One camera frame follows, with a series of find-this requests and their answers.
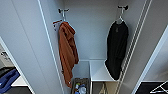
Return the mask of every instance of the blue object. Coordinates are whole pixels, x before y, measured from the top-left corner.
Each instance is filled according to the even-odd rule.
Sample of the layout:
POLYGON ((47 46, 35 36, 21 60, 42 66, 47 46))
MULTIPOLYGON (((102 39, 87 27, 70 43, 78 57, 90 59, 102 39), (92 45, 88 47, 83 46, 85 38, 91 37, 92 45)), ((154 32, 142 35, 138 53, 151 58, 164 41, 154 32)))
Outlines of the blue object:
POLYGON ((5 93, 12 86, 12 83, 20 76, 16 69, 12 69, 0 78, 0 93, 5 93))
POLYGON ((79 85, 79 88, 80 88, 80 87, 85 87, 85 84, 79 85))
POLYGON ((79 92, 75 92, 75 94, 80 94, 79 92))

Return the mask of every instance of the floor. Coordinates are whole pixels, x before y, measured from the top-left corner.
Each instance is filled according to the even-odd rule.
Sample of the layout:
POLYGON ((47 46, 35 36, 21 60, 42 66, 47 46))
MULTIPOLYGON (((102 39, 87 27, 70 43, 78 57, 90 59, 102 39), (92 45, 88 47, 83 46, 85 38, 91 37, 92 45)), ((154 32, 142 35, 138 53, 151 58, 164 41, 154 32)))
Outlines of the floor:
POLYGON ((3 94, 32 94, 28 87, 12 87, 8 92, 3 94))
MULTIPOLYGON (((165 92, 162 93, 150 93, 157 86, 161 85, 163 82, 142 82, 140 87, 138 88, 136 94, 167 94, 165 92)), ((168 90, 168 83, 163 86, 166 90, 168 90)))

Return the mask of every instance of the orange jacket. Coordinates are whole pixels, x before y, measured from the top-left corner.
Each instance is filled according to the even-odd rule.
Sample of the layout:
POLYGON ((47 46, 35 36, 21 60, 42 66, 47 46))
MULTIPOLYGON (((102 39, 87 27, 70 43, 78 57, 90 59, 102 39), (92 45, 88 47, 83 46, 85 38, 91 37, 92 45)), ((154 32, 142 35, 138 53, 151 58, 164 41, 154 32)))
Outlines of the orange jacket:
POLYGON ((63 74, 65 83, 68 87, 72 87, 71 78, 72 75, 72 68, 74 64, 77 64, 78 53, 75 46, 74 40, 74 29, 68 24, 68 22, 62 22, 59 28, 59 53, 61 64, 63 68, 63 74))

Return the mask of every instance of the black jacket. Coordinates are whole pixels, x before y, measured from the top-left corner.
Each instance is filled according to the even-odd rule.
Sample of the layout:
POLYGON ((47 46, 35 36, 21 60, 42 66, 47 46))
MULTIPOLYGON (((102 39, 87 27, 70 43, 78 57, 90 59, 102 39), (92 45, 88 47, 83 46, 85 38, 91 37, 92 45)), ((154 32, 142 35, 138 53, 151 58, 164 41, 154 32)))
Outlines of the black jacket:
POLYGON ((121 24, 114 22, 107 37, 107 60, 105 65, 114 78, 120 77, 121 64, 125 57, 128 38, 128 27, 123 21, 121 24))

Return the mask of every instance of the hanging jacket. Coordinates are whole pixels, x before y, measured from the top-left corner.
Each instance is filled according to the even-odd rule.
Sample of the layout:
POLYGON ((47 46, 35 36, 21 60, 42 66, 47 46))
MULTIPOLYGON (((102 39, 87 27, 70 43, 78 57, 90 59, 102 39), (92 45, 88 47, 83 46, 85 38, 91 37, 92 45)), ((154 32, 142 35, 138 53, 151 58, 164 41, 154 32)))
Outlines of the hanging jacket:
POLYGON ((105 65, 114 80, 118 80, 120 77, 121 64, 126 52, 127 38, 128 27, 125 22, 117 24, 115 21, 107 37, 107 60, 105 61, 105 65))
POLYGON ((68 24, 68 22, 61 23, 59 29, 59 53, 65 83, 68 87, 72 87, 72 68, 74 67, 74 64, 77 64, 79 61, 77 49, 75 46, 74 34, 75 31, 68 24))

